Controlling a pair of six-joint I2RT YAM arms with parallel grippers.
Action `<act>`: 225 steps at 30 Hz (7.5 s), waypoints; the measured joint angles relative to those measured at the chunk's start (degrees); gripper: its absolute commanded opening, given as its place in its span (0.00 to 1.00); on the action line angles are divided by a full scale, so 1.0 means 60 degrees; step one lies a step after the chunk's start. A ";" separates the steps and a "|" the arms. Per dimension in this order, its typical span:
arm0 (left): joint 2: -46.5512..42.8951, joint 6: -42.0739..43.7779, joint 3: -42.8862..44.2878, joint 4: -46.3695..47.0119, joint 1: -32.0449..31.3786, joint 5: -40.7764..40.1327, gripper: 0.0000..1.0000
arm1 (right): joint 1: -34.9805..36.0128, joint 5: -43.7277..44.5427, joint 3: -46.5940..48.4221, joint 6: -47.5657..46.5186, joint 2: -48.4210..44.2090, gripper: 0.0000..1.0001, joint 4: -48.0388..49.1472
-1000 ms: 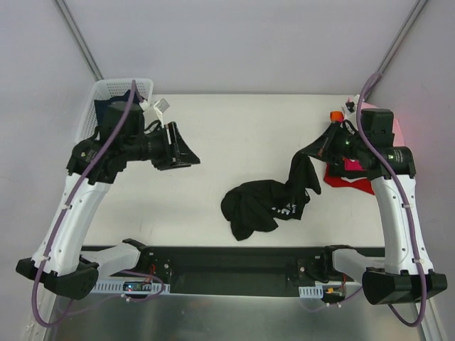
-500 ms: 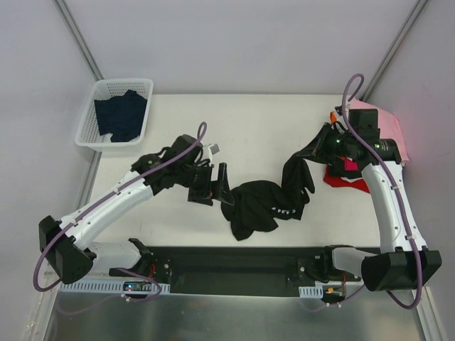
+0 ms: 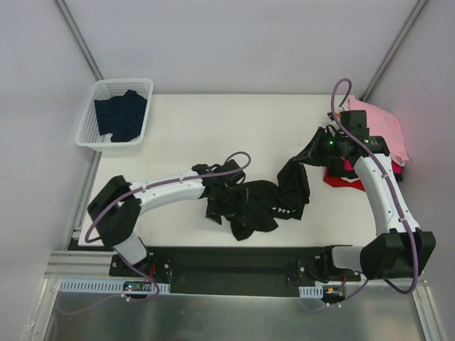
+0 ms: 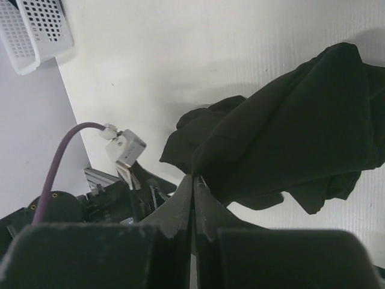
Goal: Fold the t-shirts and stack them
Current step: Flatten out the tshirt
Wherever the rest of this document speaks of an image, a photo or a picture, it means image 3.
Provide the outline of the magenta t shirt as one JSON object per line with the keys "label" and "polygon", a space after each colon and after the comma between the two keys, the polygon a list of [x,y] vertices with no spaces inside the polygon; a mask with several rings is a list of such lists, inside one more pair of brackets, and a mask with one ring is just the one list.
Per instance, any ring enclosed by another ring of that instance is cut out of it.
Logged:
{"label": "magenta t shirt", "polygon": [[[344,170],[345,171],[354,171],[354,167],[351,165],[348,159],[344,160]],[[392,171],[394,174],[401,175],[402,174],[402,166],[397,164],[396,162],[392,161]]]}

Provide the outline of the red t shirt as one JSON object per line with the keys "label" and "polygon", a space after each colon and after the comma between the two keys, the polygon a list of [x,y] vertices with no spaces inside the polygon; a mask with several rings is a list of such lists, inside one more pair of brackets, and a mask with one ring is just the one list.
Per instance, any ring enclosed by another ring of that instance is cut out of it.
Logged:
{"label": "red t shirt", "polygon": [[348,179],[339,176],[332,176],[329,174],[329,169],[325,170],[323,181],[330,185],[332,188],[354,188],[357,190],[365,191],[365,188],[360,179]]}

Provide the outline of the pink t shirt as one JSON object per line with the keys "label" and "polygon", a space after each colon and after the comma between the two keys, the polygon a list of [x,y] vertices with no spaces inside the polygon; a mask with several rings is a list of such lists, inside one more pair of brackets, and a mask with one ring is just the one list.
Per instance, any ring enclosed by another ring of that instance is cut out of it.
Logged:
{"label": "pink t shirt", "polygon": [[409,161],[409,156],[398,119],[375,105],[354,98],[348,100],[348,105],[350,110],[364,110],[366,112],[370,134],[383,137],[393,161],[402,167],[405,166]]}

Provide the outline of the white plastic laundry basket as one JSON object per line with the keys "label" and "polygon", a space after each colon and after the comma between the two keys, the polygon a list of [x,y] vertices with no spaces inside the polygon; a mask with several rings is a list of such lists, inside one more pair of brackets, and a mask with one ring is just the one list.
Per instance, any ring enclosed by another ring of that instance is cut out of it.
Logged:
{"label": "white plastic laundry basket", "polygon": [[[147,121],[151,109],[154,82],[148,78],[109,78],[97,81],[86,100],[75,134],[75,143],[96,152],[134,153],[141,150],[146,135]],[[111,142],[111,134],[101,135],[95,112],[95,100],[108,100],[123,95],[127,90],[136,91],[146,100],[140,134],[128,142]]]}

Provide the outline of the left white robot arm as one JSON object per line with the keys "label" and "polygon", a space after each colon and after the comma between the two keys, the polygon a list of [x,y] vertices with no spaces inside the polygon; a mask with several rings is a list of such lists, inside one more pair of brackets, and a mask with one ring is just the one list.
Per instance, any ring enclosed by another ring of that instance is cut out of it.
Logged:
{"label": "left white robot arm", "polygon": [[143,276],[151,266],[149,253],[135,234],[139,217],[146,212],[184,200],[215,196],[225,202],[228,190],[245,177],[234,160],[222,165],[198,164],[180,175],[164,180],[132,182],[122,175],[111,178],[88,205],[92,219],[84,240],[102,242],[124,260],[135,276]]}

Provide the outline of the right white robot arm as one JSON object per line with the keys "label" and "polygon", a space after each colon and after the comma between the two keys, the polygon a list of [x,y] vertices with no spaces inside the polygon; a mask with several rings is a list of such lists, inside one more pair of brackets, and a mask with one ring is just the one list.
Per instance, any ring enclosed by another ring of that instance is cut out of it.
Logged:
{"label": "right white robot arm", "polygon": [[359,271],[369,280],[418,278],[436,239],[420,228],[406,205],[384,138],[370,135],[364,110],[343,111],[336,123],[338,131],[317,129],[302,161],[323,167],[336,160],[352,165],[367,194],[376,237],[364,247],[334,247],[332,256],[320,262],[320,274],[329,281],[342,276],[345,269]]}

